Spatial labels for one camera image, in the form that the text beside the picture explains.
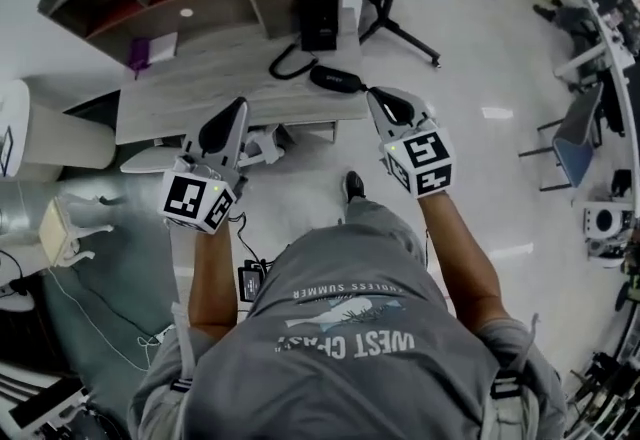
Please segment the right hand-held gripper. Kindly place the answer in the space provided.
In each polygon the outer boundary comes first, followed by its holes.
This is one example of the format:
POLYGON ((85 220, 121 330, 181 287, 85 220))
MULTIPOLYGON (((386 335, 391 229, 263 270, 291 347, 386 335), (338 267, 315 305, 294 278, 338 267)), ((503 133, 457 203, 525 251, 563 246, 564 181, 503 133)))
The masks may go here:
POLYGON ((386 142, 382 144, 385 166, 412 197, 446 191, 454 184, 453 144, 448 131, 432 120, 435 113, 429 104, 390 87, 370 88, 367 102, 377 133, 386 142), (395 138, 402 126, 412 128, 395 138))

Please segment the person's right forearm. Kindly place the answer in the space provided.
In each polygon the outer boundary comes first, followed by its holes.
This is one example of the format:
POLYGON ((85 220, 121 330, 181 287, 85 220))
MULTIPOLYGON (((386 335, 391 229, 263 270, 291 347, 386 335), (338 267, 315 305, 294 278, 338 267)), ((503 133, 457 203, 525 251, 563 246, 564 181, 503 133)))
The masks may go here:
POLYGON ((458 320, 477 333, 507 318, 498 274, 450 196, 439 192, 418 203, 458 320))

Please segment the grey printed t-shirt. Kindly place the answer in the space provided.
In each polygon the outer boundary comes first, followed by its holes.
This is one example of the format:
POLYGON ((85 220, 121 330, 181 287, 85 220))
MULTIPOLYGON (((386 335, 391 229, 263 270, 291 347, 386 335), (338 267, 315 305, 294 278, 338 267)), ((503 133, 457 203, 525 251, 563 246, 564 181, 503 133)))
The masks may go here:
POLYGON ((564 395, 528 327, 471 333, 428 273, 385 278, 341 261, 340 226, 287 247, 222 339, 189 330, 183 440, 479 440, 505 371, 538 400, 536 440, 561 440, 564 395))

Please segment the white rounded counter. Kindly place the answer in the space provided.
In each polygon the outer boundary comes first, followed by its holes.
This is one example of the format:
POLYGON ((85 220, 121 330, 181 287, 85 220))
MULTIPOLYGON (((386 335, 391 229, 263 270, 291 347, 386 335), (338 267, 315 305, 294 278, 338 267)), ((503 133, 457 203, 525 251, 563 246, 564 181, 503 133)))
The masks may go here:
POLYGON ((66 167, 105 169, 116 152, 104 124, 49 109, 27 84, 0 84, 0 180, 47 182, 66 167))

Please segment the person's left forearm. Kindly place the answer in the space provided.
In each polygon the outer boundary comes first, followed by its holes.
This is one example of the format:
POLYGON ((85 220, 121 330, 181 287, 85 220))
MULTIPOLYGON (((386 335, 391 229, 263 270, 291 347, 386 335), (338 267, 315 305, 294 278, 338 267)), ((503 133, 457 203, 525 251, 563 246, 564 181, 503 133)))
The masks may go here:
POLYGON ((213 234, 198 233, 188 317, 190 325, 219 341, 237 325, 238 300, 229 222, 213 234))

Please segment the grey trousers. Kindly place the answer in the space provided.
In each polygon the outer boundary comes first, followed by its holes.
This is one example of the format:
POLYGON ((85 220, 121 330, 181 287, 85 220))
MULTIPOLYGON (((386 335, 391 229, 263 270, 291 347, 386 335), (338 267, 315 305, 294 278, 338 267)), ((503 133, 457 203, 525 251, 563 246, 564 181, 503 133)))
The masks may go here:
POLYGON ((341 261, 385 278, 425 277, 423 243, 398 215, 376 202, 356 197, 346 206, 336 229, 335 251, 341 261))

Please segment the beige box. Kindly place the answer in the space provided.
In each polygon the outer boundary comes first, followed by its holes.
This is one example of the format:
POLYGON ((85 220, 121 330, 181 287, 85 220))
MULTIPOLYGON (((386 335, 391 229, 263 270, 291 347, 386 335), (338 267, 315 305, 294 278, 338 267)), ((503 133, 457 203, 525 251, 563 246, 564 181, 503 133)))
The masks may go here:
POLYGON ((66 267, 79 252, 79 242, 70 233, 70 218, 57 198, 52 199, 44 213, 39 239, 51 266, 66 267))

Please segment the white round-holed device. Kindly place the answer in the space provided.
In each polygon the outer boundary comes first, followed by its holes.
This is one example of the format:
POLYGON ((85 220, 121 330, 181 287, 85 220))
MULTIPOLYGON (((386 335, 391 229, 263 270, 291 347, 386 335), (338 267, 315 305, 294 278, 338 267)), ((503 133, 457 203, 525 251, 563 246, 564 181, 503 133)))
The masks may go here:
POLYGON ((583 233, 588 239, 609 239, 623 232, 630 218, 629 211, 587 207, 583 213, 583 233))

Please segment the purple box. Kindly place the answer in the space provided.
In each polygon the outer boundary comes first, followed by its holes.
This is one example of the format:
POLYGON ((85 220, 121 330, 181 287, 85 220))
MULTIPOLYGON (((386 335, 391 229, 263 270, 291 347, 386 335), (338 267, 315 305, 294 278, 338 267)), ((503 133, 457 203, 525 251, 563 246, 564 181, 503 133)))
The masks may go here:
POLYGON ((150 40, 148 38, 135 38, 132 40, 129 50, 127 66, 135 73, 149 67, 150 40))

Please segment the black waist device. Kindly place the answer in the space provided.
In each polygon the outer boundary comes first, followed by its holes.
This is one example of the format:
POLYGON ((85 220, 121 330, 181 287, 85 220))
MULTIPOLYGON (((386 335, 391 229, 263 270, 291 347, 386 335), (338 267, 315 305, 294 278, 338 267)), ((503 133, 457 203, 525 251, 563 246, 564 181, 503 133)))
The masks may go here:
POLYGON ((239 296, 244 302, 253 303, 266 276, 264 265, 258 261, 245 260, 237 269, 239 296))

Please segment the blue chair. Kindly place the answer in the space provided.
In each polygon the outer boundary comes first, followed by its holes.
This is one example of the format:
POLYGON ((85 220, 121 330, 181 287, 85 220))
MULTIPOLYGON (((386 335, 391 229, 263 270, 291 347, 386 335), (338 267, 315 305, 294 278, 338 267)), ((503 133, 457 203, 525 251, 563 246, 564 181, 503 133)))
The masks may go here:
POLYGON ((601 103, 602 92, 602 84, 590 88, 573 100, 562 119, 542 125, 537 129, 538 132, 541 132, 551 127, 557 127, 550 146, 518 154, 519 158, 546 153, 554 154, 567 182, 540 187, 540 192, 578 188, 582 183, 595 152, 591 131, 601 103))

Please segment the black desk telephone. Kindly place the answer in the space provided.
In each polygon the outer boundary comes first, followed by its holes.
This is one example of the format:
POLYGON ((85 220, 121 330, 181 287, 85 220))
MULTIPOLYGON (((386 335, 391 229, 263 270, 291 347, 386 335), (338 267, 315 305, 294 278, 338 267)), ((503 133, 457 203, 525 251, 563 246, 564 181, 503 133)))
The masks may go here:
POLYGON ((305 51, 332 51, 337 47, 337 0, 299 0, 301 47, 305 51))

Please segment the black glasses case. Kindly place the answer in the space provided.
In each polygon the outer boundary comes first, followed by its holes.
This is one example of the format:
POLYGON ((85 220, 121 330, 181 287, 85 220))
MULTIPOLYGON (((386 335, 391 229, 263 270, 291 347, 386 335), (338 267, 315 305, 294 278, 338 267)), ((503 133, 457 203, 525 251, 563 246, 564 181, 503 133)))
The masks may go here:
POLYGON ((368 87, 358 75, 324 65, 314 66, 309 77, 311 82, 320 88, 343 95, 368 91, 368 87))

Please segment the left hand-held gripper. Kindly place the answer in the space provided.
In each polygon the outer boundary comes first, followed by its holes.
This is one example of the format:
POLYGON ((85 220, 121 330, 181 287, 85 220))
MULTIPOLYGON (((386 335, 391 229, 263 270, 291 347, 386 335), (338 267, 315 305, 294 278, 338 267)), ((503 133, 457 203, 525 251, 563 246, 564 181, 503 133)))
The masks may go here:
POLYGON ((158 213, 169 222, 216 233, 237 202, 245 178, 238 168, 249 106, 238 97, 191 130, 163 174, 158 213))

